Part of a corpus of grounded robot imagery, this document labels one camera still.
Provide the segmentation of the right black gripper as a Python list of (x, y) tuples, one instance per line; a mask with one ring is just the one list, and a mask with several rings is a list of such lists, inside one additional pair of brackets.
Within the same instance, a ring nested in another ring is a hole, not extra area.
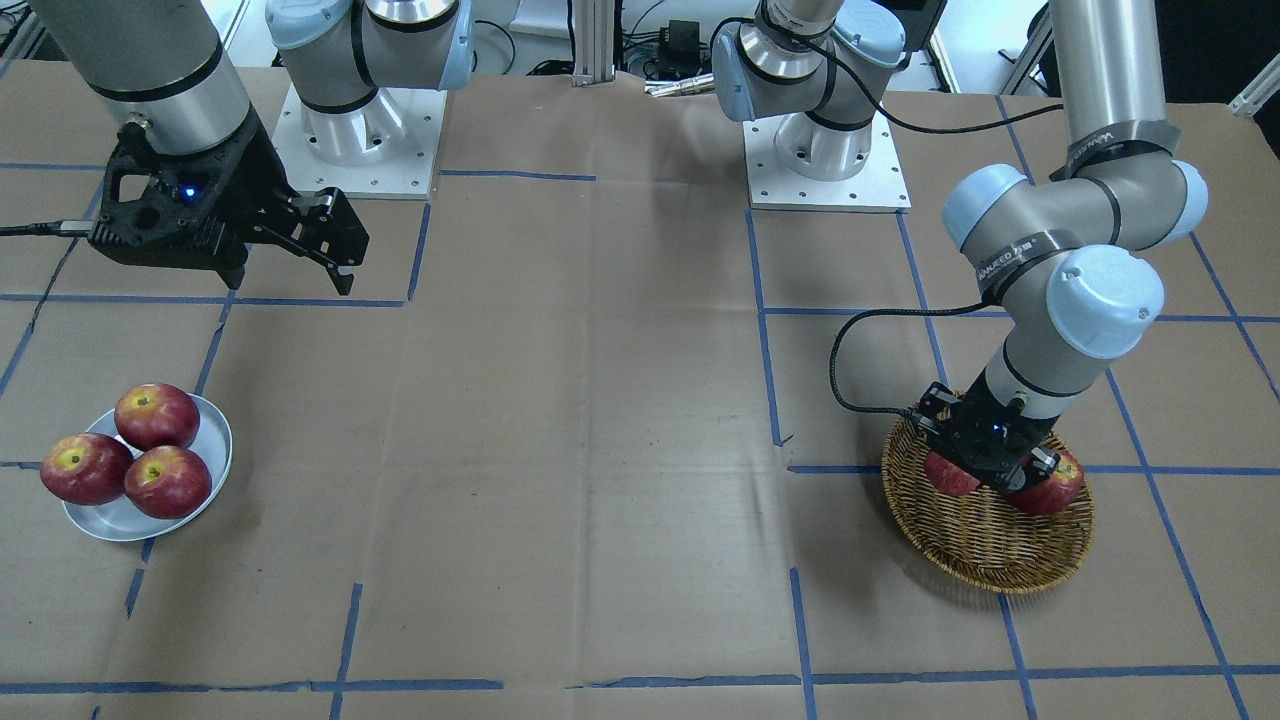
[(115, 263), (210, 270), (236, 290), (248, 243), (319, 265), (348, 296), (369, 232), (339, 188), (297, 197), (270, 135), (244, 122), (211, 149), (163, 155), (138, 122), (116, 133), (88, 243)]

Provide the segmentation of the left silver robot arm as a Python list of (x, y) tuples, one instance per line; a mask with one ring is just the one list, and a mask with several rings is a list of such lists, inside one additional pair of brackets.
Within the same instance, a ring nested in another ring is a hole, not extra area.
[[(1041, 184), (1010, 165), (980, 168), (942, 211), (983, 304), (1014, 327), (963, 396), (932, 386), (908, 413), (933, 452), (1006, 496), (1050, 478), (1056, 420), (1161, 313), (1164, 283), (1140, 251), (1189, 234), (1208, 201), (1199, 172), (1174, 156), (1153, 3), (1051, 1), (1048, 14), (1062, 168)], [(781, 117), (777, 159), (835, 183), (869, 161), (908, 47), (901, 22), (873, 1), (762, 1), (714, 32), (710, 59), (724, 114)]]

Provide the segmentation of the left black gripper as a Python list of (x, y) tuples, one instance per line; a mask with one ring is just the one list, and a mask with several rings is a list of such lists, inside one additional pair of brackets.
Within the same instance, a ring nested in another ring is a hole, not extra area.
[(1061, 456), (1043, 442), (1051, 421), (1024, 415), (1028, 396), (1006, 404), (983, 382), (961, 396), (936, 382), (924, 392), (914, 423), (932, 454), (973, 474), (993, 491), (1020, 491), (1047, 480)]

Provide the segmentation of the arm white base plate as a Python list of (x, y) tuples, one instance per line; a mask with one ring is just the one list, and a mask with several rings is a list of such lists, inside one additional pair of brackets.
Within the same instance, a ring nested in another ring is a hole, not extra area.
[(842, 132), (795, 113), (742, 123), (750, 206), (897, 213), (913, 206), (892, 128), (877, 113)]
[(271, 135), (291, 186), (337, 187), (351, 199), (429, 200), (447, 91), (380, 88), (343, 114), (305, 106), (291, 87)]

